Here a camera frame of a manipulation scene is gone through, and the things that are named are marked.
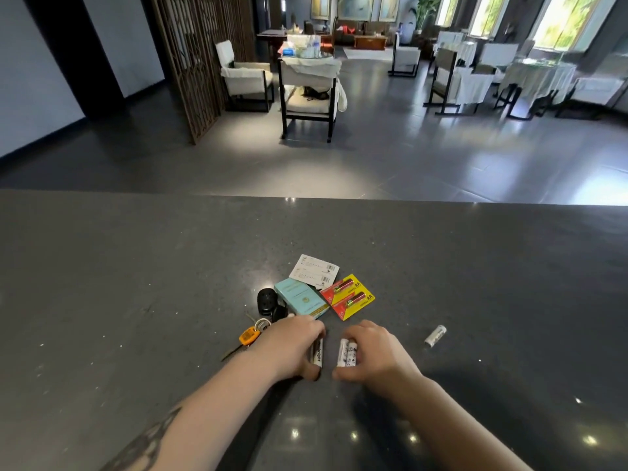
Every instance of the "hand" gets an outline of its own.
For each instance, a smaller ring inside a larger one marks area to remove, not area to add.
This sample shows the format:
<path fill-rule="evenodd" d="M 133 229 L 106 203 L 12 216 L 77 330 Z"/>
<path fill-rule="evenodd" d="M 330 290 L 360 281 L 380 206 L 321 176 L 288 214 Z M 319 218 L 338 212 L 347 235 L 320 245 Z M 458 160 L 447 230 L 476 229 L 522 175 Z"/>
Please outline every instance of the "hand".
<path fill-rule="evenodd" d="M 321 321 L 312 316 L 288 317 L 263 331 L 247 353 L 270 365 L 275 381 L 298 375 L 316 380 L 320 367 L 312 364 L 306 353 L 318 337 L 325 337 L 325 324 Z"/>
<path fill-rule="evenodd" d="M 363 320 L 345 329 L 342 337 L 357 342 L 357 365 L 336 367 L 336 380 L 359 382 L 376 394 L 390 398 L 400 380 L 422 377 L 399 340 L 385 328 Z"/>

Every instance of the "light blue box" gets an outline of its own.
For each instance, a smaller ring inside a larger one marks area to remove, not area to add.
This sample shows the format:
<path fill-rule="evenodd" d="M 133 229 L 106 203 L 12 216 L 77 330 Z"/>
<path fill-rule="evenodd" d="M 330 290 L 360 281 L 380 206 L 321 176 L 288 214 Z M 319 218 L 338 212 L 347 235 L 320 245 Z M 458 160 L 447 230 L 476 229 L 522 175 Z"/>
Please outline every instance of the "light blue box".
<path fill-rule="evenodd" d="M 329 304 L 318 295 L 318 292 L 290 277 L 275 284 L 275 291 L 286 301 L 288 309 L 299 316 L 310 315 L 316 319 L 329 309 Z"/>

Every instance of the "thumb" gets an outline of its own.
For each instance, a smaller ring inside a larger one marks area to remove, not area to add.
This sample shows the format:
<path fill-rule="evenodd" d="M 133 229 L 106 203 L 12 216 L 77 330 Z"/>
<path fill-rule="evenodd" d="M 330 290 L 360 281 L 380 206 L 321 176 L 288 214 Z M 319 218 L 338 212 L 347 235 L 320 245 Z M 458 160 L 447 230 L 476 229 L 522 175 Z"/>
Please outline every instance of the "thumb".
<path fill-rule="evenodd" d="M 302 376 L 310 382 L 314 382 L 320 377 L 320 367 L 312 364 L 306 357 L 303 357 L 297 375 Z"/>
<path fill-rule="evenodd" d="M 364 379 L 362 367 L 336 367 L 332 372 L 334 380 L 342 380 L 344 382 L 362 382 Z"/>

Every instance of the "red and yellow battery package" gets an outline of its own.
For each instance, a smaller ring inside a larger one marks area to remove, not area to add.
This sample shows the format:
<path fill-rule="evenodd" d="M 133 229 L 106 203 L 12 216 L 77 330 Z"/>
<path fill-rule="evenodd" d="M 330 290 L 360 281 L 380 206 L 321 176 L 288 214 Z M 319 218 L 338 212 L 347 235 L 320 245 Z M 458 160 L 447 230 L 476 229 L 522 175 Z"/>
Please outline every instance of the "red and yellow battery package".
<path fill-rule="evenodd" d="M 349 319 L 375 300 L 375 296 L 353 274 L 323 289 L 320 293 L 342 320 Z"/>

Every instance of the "gray countertop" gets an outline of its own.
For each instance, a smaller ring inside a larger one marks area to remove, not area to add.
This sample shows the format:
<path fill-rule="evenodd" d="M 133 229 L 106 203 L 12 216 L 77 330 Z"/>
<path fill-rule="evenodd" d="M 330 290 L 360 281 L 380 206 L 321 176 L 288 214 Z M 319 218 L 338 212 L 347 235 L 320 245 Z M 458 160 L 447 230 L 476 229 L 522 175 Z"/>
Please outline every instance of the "gray countertop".
<path fill-rule="evenodd" d="M 331 380 L 370 319 L 537 470 L 625 470 L 627 229 L 622 207 L 0 191 L 2 467 L 98 469 L 220 369 L 306 253 L 377 299 L 322 317 L 320 380 L 273 389 L 222 468 L 433 468 Z"/>

